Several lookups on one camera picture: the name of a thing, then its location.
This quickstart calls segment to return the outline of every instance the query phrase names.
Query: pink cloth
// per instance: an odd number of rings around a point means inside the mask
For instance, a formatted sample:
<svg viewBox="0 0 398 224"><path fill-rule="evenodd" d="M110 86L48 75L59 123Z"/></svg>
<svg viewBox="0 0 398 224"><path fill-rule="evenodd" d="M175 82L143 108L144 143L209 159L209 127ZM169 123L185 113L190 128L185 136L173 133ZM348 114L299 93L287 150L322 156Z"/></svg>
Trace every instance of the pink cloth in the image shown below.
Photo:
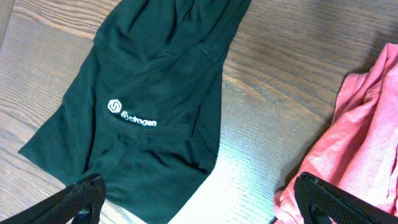
<svg viewBox="0 0 398 224"><path fill-rule="evenodd" d="M305 171L397 216L397 63L398 45L387 44L369 73L346 78L329 130L275 195L277 223L303 223L293 186Z"/></svg>

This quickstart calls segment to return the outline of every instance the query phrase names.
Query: wood grain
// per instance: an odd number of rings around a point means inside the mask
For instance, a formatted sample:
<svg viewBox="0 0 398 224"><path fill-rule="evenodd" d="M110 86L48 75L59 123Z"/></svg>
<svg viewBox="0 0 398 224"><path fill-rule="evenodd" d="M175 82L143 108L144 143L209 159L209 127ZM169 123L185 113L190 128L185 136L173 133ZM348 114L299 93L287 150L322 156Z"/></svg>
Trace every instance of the wood grain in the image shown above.
<svg viewBox="0 0 398 224"><path fill-rule="evenodd" d="M17 150L57 109L118 0L16 0L0 52L0 219L63 188ZM223 73L216 169L171 223L267 223L349 72L398 39L393 0L252 1ZM103 223L139 223L110 203Z"/></svg>

